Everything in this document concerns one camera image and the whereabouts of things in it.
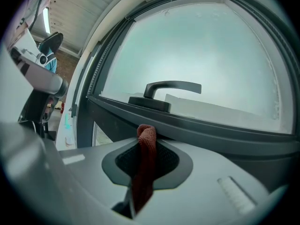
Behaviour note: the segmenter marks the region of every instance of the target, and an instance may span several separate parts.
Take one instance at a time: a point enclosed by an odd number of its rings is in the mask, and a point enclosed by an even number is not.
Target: window handle
[[[157,89],[160,88],[176,88],[176,89],[182,89],[182,90],[187,90],[187,91],[201,94],[202,86],[201,84],[197,84],[194,82],[184,82],[184,81],[153,82],[147,84],[146,90],[144,92],[144,97],[154,98]]]
[[[156,90],[160,88],[182,89],[201,94],[202,86],[201,84],[183,81],[153,82],[147,84],[144,97],[130,97],[128,103],[169,113],[171,109],[170,103],[153,99]]]

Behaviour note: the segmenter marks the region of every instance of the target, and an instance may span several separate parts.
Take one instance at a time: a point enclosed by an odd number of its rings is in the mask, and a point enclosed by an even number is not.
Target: ceiling light
[[[44,25],[45,25],[45,29],[46,29],[46,33],[51,33],[50,32],[50,21],[49,21],[49,8],[46,7],[43,10],[43,17],[44,17]]]

